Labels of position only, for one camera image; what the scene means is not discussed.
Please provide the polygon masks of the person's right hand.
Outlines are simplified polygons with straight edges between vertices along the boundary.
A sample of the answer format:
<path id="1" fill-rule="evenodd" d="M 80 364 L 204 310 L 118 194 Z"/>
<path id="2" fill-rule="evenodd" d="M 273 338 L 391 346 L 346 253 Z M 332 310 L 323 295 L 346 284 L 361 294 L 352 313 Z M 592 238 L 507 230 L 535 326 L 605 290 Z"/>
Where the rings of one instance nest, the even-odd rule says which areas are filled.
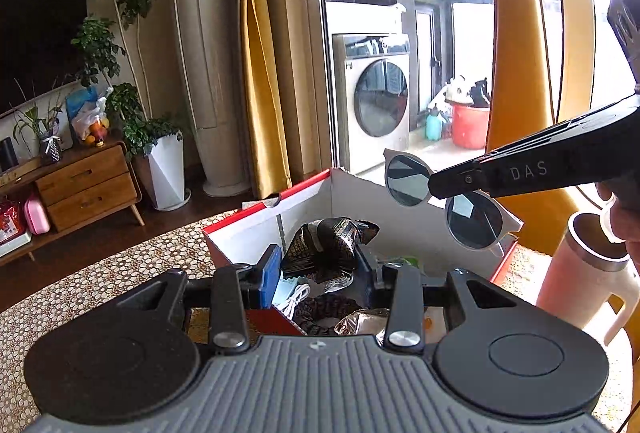
<path id="1" fill-rule="evenodd" d="M 600 213 L 603 233 L 610 242 L 623 243 L 636 268 L 640 263 L 640 217 L 637 211 L 625 209 L 622 203 L 603 183 L 597 192 L 604 206 Z"/>

